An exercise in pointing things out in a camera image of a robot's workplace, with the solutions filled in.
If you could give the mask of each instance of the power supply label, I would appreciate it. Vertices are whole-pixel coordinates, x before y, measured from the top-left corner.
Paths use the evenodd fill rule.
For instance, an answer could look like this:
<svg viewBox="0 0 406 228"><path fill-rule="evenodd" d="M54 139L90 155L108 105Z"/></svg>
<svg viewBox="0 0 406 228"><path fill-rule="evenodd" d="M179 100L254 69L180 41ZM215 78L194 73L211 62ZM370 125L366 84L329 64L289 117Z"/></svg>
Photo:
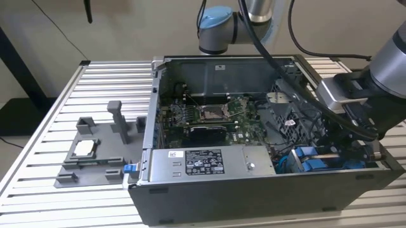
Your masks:
<svg viewBox="0 0 406 228"><path fill-rule="evenodd" d="M187 175L225 173L222 150L184 151L184 154Z"/></svg>

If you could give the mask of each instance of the slotted aluminum rail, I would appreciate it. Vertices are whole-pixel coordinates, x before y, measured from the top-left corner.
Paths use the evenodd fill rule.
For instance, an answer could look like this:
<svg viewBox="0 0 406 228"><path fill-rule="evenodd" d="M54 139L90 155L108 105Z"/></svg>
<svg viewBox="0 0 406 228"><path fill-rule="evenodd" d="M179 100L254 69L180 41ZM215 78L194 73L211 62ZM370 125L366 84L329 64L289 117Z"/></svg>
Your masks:
<svg viewBox="0 0 406 228"><path fill-rule="evenodd" d="M322 77L349 71L341 62L329 58L309 58L307 61ZM146 227L122 185L56 189L54 182L76 134L78 118L92 116L96 123L112 123L107 103L120 100L126 119L134 121L147 114L151 83L151 62L91 62L90 66L79 67L0 183L2 228ZM406 123L387 132L381 143L406 166ZM341 212L192 225L195 228L405 227L406 175L386 189L365 193ZM191 227L191 224L172 227Z"/></svg>

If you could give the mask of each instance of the white wall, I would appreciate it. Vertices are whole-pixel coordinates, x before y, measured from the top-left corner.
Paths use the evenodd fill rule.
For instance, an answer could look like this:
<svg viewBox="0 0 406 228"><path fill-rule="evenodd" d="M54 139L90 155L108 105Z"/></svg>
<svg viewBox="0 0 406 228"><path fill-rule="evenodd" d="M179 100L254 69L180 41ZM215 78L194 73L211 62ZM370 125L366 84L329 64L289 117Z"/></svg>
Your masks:
<svg viewBox="0 0 406 228"><path fill-rule="evenodd" d="M83 0L36 0L71 41L91 60L148 60L159 55L196 55L195 17L199 0L94 0L87 23ZM237 0L209 0L207 6ZM294 30L302 45L327 53L374 54L406 19L395 0L298 0ZM48 96L56 96L83 60L31 0L0 1L0 26ZM286 28L274 54L297 54ZM251 45L234 45L229 54L255 54ZM363 61L345 61L362 67ZM24 97L0 63L0 102Z"/></svg>

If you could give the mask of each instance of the open computer chassis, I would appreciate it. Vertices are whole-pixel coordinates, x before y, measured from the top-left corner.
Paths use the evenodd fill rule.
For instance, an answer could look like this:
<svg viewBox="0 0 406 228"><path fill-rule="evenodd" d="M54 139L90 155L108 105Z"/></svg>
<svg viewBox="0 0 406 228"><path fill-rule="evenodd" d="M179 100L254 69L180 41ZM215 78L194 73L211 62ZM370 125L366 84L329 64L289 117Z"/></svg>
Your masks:
<svg viewBox="0 0 406 228"><path fill-rule="evenodd" d="M274 58L315 89L302 56ZM313 157L329 120L262 57L170 56L152 66L140 173L124 180L144 224L342 210L405 172L386 151L377 162Z"/></svg>

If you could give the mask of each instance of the motherboard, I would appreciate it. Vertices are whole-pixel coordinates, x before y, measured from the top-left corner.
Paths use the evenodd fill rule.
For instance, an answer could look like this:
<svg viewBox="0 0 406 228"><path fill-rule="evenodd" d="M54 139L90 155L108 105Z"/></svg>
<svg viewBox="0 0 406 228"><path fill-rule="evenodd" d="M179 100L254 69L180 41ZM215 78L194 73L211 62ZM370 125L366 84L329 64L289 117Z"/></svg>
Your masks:
<svg viewBox="0 0 406 228"><path fill-rule="evenodd" d="M269 146L267 131L247 96L229 96L225 104L199 105L192 97L162 107L164 148Z"/></svg>

